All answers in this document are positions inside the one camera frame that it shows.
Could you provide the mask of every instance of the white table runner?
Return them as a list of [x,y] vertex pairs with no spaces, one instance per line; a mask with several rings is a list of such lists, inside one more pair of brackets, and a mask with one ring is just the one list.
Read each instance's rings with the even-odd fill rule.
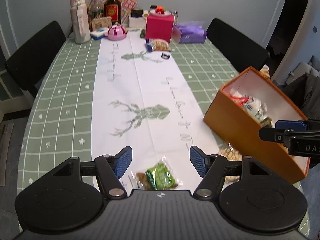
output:
[[122,178],[130,194],[128,174],[145,171],[165,156],[183,182],[179,189],[193,193],[201,178],[190,162],[190,147],[213,154],[218,145],[174,59],[145,51],[138,32],[122,41],[101,41],[92,102],[92,159],[131,146],[132,163]]

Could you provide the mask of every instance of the wooden box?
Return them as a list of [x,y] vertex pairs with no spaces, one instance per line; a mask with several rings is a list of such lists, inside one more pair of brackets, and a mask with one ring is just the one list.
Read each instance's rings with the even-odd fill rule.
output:
[[204,122],[243,155],[256,158],[290,183],[304,179],[308,174],[309,158],[290,156],[282,144],[262,141],[258,135],[261,124],[230,99],[231,90],[265,102],[267,115],[273,123],[306,119],[306,116],[279,88],[252,67],[220,88],[204,116]]
[[110,16],[92,20],[92,31],[96,31],[104,27],[112,27],[112,20]]

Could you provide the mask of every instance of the brown bottle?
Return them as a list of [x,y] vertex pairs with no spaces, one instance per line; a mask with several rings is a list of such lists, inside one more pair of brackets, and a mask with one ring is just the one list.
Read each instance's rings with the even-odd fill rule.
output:
[[112,25],[121,24],[121,2],[119,0],[107,0],[104,4],[105,16],[110,16]]

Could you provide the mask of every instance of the plastic snack bag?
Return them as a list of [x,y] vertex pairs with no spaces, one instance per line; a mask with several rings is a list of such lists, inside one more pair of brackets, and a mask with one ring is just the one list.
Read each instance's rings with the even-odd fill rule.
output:
[[267,65],[264,65],[262,69],[259,71],[259,73],[265,79],[270,80],[269,67]]
[[148,52],[155,50],[170,51],[169,43],[161,39],[147,39]]
[[[242,155],[233,146],[225,142],[218,154],[226,157],[228,161],[242,161]],[[226,176],[225,183],[234,183],[239,181],[240,176]]]
[[272,119],[267,116],[267,105],[264,102],[253,96],[242,95],[237,91],[230,94],[230,98],[261,123],[262,126],[271,127]]
[[155,166],[147,169],[145,172],[132,172],[131,183],[136,184],[138,189],[145,190],[169,190],[176,189],[182,185],[182,181],[174,177],[172,169],[166,162],[165,156],[161,158]]

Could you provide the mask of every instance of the red tissue box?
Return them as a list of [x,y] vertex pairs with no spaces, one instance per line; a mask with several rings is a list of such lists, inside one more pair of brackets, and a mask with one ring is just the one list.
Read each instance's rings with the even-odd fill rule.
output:
[[174,17],[147,17],[146,39],[162,39],[170,42]]

